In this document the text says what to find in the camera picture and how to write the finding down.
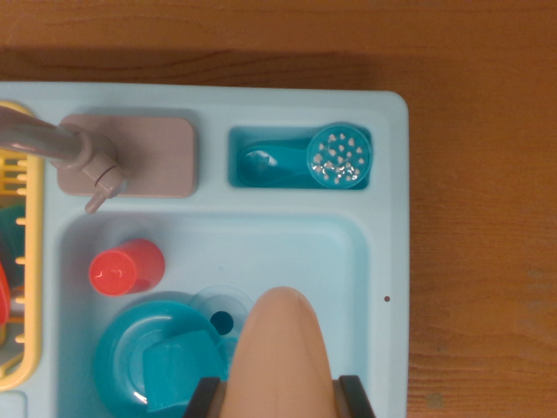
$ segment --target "faucet spout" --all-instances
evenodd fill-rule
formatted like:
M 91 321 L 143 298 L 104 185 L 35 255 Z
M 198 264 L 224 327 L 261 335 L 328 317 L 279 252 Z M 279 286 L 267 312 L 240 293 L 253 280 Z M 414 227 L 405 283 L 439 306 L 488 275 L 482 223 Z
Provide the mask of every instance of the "faucet spout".
M 96 189 L 85 207 L 87 213 L 126 187 L 114 144 L 78 126 L 54 126 L 0 106 L 0 148 L 46 158 L 59 171 L 80 174 Z
M 82 143 L 62 126 L 0 107 L 0 148 L 48 160 L 72 161 L 81 152 Z

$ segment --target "blue toy dish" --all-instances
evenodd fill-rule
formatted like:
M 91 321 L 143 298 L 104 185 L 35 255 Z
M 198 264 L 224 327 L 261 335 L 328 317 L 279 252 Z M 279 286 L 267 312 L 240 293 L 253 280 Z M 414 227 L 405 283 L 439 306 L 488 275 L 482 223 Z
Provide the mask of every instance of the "blue toy dish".
M 147 413 L 143 377 L 145 349 L 190 331 L 206 331 L 215 345 L 219 336 L 211 323 L 187 305 L 154 300 L 120 314 L 98 343 L 93 362 L 95 383 L 104 405 L 115 417 L 180 417 L 185 407 Z
M 373 152 L 354 125 L 325 126 L 311 139 L 263 140 L 239 153 L 238 176 L 249 187 L 349 189 L 366 178 Z

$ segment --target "plastic toy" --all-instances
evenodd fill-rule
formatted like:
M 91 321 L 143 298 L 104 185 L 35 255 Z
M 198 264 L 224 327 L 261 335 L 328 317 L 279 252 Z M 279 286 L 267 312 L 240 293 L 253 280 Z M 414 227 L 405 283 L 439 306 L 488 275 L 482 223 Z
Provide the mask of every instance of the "plastic toy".
M 161 374 L 155 373 L 152 369 L 163 364 L 169 367 L 180 367 L 179 370 L 174 371 L 178 374 L 169 374 L 169 378 L 173 380 L 178 379 L 178 375 L 187 373 L 187 370 L 182 369 L 187 359 L 171 362 L 171 359 L 159 359 L 158 356 L 165 355 L 167 346 L 173 345 L 171 341 L 169 342 L 170 339 L 195 331 L 206 332 L 215 346 L 219 343 L 219 336 L 209 321 L 187 305 L 171 300 L 154 300 L 136 305 L 123 312 L 110 324 L 98 343 L 93 368 L 100 397 L 115 417 L 149 417 L 147 388 L 150 388 L 156 396 L 158 403 L 152 407 L 155 410 L 160 409 L 162 404 L 171 403 L 176 399 L 177 395 L 164 397 L 164 391 L 169 390 L 167 385 L 171 384 L 171 381 L 163 382 Z M 206 347 L 207 341 L 204 340 L 202 343 L 203 347 Z M 151 355 L 145 359 L 145 350 L 157 344 L 161 345 L 153 348 Z M 222 366 L 219 363 L 213 370 L 224 367 L 224 357 L 206 359 L 223 362 Z M 151 378 L 149 383 L 144 380 L 144 361 L 147 363 L 148 377 Z M 157 384 L 164 384 L 164 387 L 157 388 Z M 196 381 L 192 384 L 191 393 L 196 384 Z M 178 395 L 184 392 L 181 388 L 176 390 Z M 168 408 L 161 416 L 164 418 L 175 416 L 176 410 L 182 414 L 185 405 Z
M 147 239 L 133 239 L 100 253 L 89 269 L 95 289 L 106 296 L 144 292 L 164 275 L 164 256 Z
M 356 126 L 329 125 L 304 145 L 303 140 L 250 145 L 240 152 L 238 175 L 252 187 L 294 186 L 311 176 L 322 187 L 347 189 L 371 169 L 372 147 Z

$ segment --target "red cup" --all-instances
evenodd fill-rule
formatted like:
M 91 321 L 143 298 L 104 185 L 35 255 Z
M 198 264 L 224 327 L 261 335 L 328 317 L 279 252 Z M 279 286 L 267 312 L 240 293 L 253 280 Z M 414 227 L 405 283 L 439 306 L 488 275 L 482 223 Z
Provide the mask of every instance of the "red cup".
M 89 268 L 89 280 L 106 296 L 150 290 L 164 274 L 164 256 L 147 239 L 132 239 L 100 253 Z

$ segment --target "red object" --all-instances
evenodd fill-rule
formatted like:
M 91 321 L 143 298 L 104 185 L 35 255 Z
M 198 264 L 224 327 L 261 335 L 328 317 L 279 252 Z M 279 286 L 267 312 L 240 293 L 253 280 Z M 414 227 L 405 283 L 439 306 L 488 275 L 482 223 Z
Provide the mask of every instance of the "red object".
M 0 325 L 8 322 L 10 317 L 10 287 L 6 273 L 3 272 L 2 264 L 0 264 Z
M 152 289 L 163 274 L 163 254 L 147 239 L 133 239 L 102 252 L 89 268 L 91 284 L 107 296 Z

